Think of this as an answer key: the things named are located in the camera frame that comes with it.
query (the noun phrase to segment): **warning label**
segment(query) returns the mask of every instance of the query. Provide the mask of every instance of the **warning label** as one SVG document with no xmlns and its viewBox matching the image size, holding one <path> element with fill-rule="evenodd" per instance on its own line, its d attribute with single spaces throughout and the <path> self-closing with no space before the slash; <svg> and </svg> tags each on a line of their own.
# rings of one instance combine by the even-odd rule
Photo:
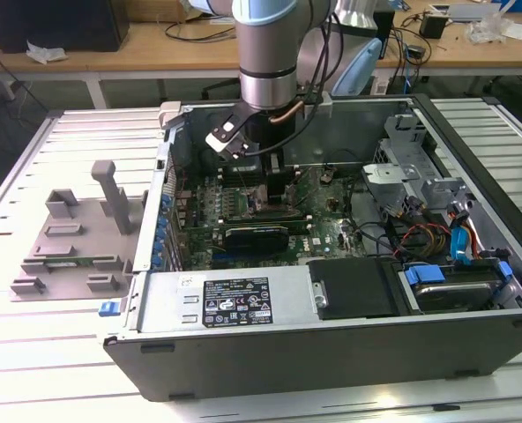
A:
<svg viewBox="0 0 522 423">
<path fill-rule="evenodd" d="M 206 280 L 202 324 L 207 328 L 272 323 L 268 278 Z"/>
</svg>

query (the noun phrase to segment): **copper pipe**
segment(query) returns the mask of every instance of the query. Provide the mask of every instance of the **copper pipe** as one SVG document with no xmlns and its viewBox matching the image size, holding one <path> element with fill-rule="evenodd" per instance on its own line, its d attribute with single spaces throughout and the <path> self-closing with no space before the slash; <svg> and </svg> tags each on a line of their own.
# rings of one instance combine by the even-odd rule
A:
<svg viewBox="0 0 522 423">
<path fill-rule="evenodd" d="M 304 101 L 298 101 L 294 106 L 292 106 L 284 115 L 281 116 L 271 116 L 269 118 L 269 122 L 273 125 L 280 125 L 281 123 L 286 122 L 292 115 L 294 115 L 297 111 L 299 111 L 302 106 L 304 106 Z"/>
</svg>

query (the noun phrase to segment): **blue latch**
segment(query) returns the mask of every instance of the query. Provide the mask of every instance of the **blue latch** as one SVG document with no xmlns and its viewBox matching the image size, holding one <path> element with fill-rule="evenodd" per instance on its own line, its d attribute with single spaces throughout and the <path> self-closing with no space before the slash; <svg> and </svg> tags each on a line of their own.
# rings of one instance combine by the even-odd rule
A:
<svg viewBox="0 0 522 423">
<path fill-rule="evenodd" d="M 506 262 L 500 262 L 498 263 L 498 269 L 502 273 L 502 276 L 504 277 L 504 280 L 508 282 L 511 277 L 514 275 L 514 272 L 512 271 L 509 264 Z"/>
<path fill-rule="evenodd" d="M 103 302 L 99 308 L 100 317 L 111 317 L 113 315 L 120 315 L 120 301 L 106 301 Z"/>
<path fill-rule="evenodd" d="M 161 266 L 163 264 L 163 260 L 159 256 L 153 256 L 152 257 L 152 266 Z"/>
<path fill-rule="evenodd" d="M 165 231 L 163 229 L 161 229 L 160 227 L 158 227 L 156 230 L 155 230 L 155 237 L 158 238 L 159 240 L 163 241 L 165 239 L 165 237 L 167 236 L 167 234 L 165 233 Z"/>
<path fill-rule="evenodd" d="M 170 196 L 168 196 L 167 194 L 161 195 L 161 209 L 165 210 L 168 207 L 171 207 L 172 203 L 173 203 L 173 200 L 171 199 Z"/>
<path fill-rule="evenodd" d="M 163 251 L 163 243 L 161 241 L 156 241 L 153 243 L 153 253 L 157 254 Z"/>
<path fill-rule="evenodd" d="M 410 285 L 434 284 L 445 281 L 445 275 L 435 264 L 412 266 L 404 272 Z"/>
<path fill-rule="evenodd" d="M 159 217 L 157 219 L 157 227 L 160 227 L 161 229 L 165 229 L 167 227 L 167 219 Z"/>
<path fill-rule="evenodd" d="M 468 243 L 468 233 L 466 230 L 457 226 L 451 230 L 451 257 L 464 264 L 470 264 L 471 260 L 466 256 L 466 245 Z"/>
</svg>

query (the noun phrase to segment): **aluminum extrusion table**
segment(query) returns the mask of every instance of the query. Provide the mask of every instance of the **aluminum extrusion table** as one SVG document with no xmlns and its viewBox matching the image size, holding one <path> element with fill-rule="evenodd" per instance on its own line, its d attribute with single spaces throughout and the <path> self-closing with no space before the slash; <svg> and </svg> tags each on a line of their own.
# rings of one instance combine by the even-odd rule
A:
<svg viewBox="0 0 522 423">
<path fill-rule="evenodd" d="M 521 124 L 482 100 L 435 104 L 522 210 Z M 99 336 L 119 324 L 98 316 L 102 301 L 10 303 L 8 285 L 47 216 L 49 191 L 72 187 L 78 198 L 102 197 L 90 169 L 93 160 L 111 159 L 128 196 L 141 195 L 163 138 L 157 114 L 49 117 L 0 188 L 0 421 L 522 420 L 522 354 L 486 377 L 149 403 L 102 349 Z"/>
</svg>

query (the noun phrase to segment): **computer case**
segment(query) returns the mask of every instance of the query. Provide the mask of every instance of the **computer case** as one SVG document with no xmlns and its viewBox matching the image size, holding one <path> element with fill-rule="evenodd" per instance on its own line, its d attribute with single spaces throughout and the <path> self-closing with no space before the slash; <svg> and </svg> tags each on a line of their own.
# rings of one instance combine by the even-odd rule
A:
<svg viewBox="0 0 522 423">
<path fill-rule="evenodd" d="M 384 58 L 386 46 L 388 45 L 388 37 L 391 33 L 392 21 L 394 20 L 394 9 L 388 0 L 378 0 L 373 19 L 377 24 L 376 37 L 383 43 L 383 48 L 379 55 L 379 59 Z"/>
<path fill-rule="evenodd" d="M 130 28 L 124 0 L 0 0 L 0 48 L 26 41 L 65 51 L 117 51 Z"/>
</svg>

